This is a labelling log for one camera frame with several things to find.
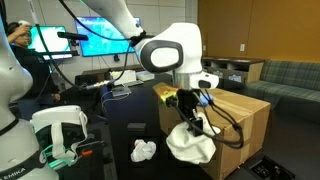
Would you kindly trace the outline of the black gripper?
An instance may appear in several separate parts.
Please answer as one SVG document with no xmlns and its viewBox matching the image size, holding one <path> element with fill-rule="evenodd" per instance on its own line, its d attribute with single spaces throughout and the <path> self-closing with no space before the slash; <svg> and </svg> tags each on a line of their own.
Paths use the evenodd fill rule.
<svg viewBox="0 0 320 180">
<path fill-rule="evenodd" d="M 198 100 L 194 93 L 194 90 L 180 89 L 177 92 L 178 108 L 182 120 L 188 119 L 192 122 L 191 130 L 193 135 L 200 136 L 203 134 L 203 119 L 197 116 Z"/>
</svg>

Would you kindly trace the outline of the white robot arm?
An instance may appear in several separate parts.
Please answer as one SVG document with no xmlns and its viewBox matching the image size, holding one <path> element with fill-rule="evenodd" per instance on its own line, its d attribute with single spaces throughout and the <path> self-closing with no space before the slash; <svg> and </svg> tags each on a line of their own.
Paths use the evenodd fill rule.
<svg viewBox="0 0 320 180">
<path fill-rule="evenodd" d="M 213 89 L 218 79 L 201 65 L 200 29 L 193 23 L 174 23 L 156 36 L 136 24 L 124 0 L 81 0 L 109 20 L 129 41 L 142 67 L 151 73 L 172 71 L 183 90 Z M 49 167 L 37 141 L 34 126 L 19 119 L 9 104 L 24 96 L 33 83 L 16 59 L 0 25 L 0 170 L 1 180 L 59 180 Z"/>
</svg>

